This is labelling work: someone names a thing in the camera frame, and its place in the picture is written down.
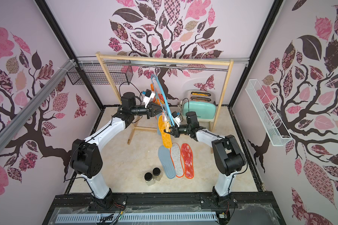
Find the blue clip hanger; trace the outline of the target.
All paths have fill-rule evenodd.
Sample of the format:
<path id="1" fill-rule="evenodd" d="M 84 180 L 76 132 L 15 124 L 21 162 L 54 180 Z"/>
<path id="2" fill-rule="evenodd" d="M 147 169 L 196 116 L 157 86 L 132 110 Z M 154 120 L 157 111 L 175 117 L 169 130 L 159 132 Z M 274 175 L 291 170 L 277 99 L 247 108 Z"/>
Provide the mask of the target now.
<path id="1" fill-rule="evenodd" d="M 164 89 L 159 81 L 158 76 L 155 72 L 151 74 L 150 77 L 151 83 L 154 88 L 155 98 L 159 100 L 159 105 L 162 109 L 162 113 L 164 115 L 163 121 L 165 123 L 165 131 L 170 132 L 172 127 L 176 126 L 176 123 L 174 121 L 174 118 L 172 116 L 172 112 L 170 110 L 170 106 L 168 103 L 168 100 L 166 98 L 166 95 L 164 93 Z"/>

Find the grey blue insole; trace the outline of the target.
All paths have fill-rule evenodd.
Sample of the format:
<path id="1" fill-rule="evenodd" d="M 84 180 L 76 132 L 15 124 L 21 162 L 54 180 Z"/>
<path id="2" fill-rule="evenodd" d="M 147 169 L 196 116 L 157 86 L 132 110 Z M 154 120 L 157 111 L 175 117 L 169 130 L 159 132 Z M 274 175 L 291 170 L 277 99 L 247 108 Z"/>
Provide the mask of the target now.
<path id="1" fill-rule="evenodd" d="M 174 179 L 176 177 L 176 171 L 171 159 L 170 150 L 164 146 L 160 146 L 158 150 L 158 157 L 167 178 Z"/>

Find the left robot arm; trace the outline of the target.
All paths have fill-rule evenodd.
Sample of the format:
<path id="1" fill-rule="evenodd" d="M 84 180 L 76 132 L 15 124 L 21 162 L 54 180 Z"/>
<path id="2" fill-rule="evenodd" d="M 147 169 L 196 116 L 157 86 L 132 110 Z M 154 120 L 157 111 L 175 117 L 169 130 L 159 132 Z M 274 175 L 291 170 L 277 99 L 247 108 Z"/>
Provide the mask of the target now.
<path id="1" fill-rule="evenodd" d="M 161 114 L 162 108 L 153 102 L 154 98 L 155 93 L 146 90 L 141 103 L 137 105 L 136 100 L 140 100 L 140 97 L 133 92 L 124 93 L 118 111 L 104 127 L 83 140 L 77 139 L 73 142 L 69 165 L 84 178 L 96 200 L 104 201 L 111 195 L 111 189 L 100 172 L 103 167 L 101 150 L 116 135 L 128 128 L 134 122 L 135 116 L 146 116 L 150 119 Z"/>

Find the orange rimmed grey insole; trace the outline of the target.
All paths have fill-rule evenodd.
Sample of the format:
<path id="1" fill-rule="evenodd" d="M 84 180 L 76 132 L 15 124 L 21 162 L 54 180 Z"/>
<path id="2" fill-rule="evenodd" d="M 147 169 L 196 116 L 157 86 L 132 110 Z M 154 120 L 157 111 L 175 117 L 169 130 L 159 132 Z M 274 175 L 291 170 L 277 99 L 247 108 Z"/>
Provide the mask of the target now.
<path id="1" fill-rule="evenodd" d="M 184 169 L 181 161 L 181 149 L 177 143 L 173 143 L 170 149 L 171 160 L 176 172 L 176 176 L 181 178 L 184 176 Z"/>

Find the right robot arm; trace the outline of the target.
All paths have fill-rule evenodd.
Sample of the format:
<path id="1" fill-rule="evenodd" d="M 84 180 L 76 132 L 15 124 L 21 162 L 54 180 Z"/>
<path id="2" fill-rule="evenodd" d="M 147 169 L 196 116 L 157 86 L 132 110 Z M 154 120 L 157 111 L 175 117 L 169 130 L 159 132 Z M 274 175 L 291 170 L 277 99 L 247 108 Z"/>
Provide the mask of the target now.
<path id="1" fill-rule="evenodd" d="M 196 112 L 186 113 L 186 124 L 171 126 L 162 130 L 175 138 L 187 135 L 197 142 L 202 142 L 213 149 L 219 177 L 214 186 L 218 197 L 231 194 L 235 176 L 241 174 L 246 165 L 246 158 L 233 135 L 220 136 L 199 124 Z"/>

